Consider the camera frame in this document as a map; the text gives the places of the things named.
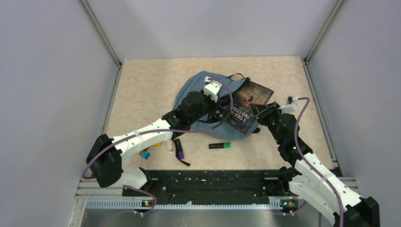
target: blue object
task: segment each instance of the blue object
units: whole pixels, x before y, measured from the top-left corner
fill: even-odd
[[[230,78],[216,74],[216,73],[211,73],[211,72],[206,72],[202,71],[195,76],[191,77],[185,84],[184,86],[180,89],[180,91],[177,94],[177,97],[175,98],[174,102],[174,109],[177,108],[180,104],[183,98],[187,96],[187,94],[191,91],[200,91],[205,87],[205,77],[211,77],[211,78],[217,78],[221,81],[223,81],[228,88],[230,89],[231,92],[235,92],[240,88],[240,86],[246,81],[246,79],[241,79],[241,80],[231,80]],[[220,97],[224,97],[228,95],[227,90],[222,87],[220,92],[218,93]],[[204,116],[201,118],[201,120],[206,121],[208,119],[207,116]],[[216,123],[204,123],[204,122],[196,122],[191,126],[191,130],[204,130],[211,128],[218,124]],[[229,125],[228,123],[223,123],[219,127],[213,129],[212,131],[205,132],[205,134],[218,137],[224,140],[240,140],[242,138],[245,138],[252,134],[252,132],[259,126],[257,121],[255,121],[248,133],[246,135],[242,134],[240,131]]]
[[[147,152],[147,151],[142,151],[142,152],[140,153],[140,155],[142,156],[142,158],[148,159],[149,156],[150,156],[150,153]]]

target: table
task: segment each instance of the table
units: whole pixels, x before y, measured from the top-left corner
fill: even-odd
[[[231,75],[242,73],[274,91],[269,102],[284,105],[288,96],[312,98],[299,56],[222,57],[125,60],[110,120],[109,137],[149,125],[172,110],[175,96],[184,83],[200,71]],[[297,117],[304,102],[300,102]],[[313,99],[300,122],[299,136],[314,150],[322,163],[333,169],[331,156]],[[271,133],[261,126],[257,134],[231,141],[231,148],[208,149],[208,144],[227,142],[201,133],[180,137],[190,167],[169,153],[165,144],[151,147],[148,160],[134,155],[125,163],[145,169],[279,169],[290,166],[282,160]]]

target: beige table surface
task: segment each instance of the beige table surface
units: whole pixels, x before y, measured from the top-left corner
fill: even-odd
[[[184,83],[200,71],[223,75],[242,73],[274,91],[269,102],[284,105],[288,96],[312,98],[301,59],[289,57],[181,58],[125,60],[118,84],[108,136],[117,136],[153,123],[172,110],[174,98]],[[304,102],[300,102],[297,117]],[[300,137],[328,168],[333,168],[313,100],[300,122]],[[278,169],[290,166],[282,160],[271,133],[261,132],[231,141],[231,148],[208,149],[208,144],[226,142],[201,133],[180,137],[185,166],[166,145],[151,147],[148,160],[134,155],[125,163],[145,169]]]

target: book cover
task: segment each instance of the book cover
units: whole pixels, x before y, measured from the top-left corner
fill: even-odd
[[[234,106],[226,122],[245,135],[256,120],[250,105],[266,105],[272,95],[273,90],[267,87],[252,81],[245,82],[233,96]]]

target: gray wall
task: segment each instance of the gray wall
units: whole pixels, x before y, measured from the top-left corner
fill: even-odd
[[[116,66],[77,0],[0,1],[0,220],[67,224]]]
[[[401,2],[347,1],[311,62],[345,172],[381,205],[401,209]]]
[[[302,55],[337,0],[89,0],[121,59]]]

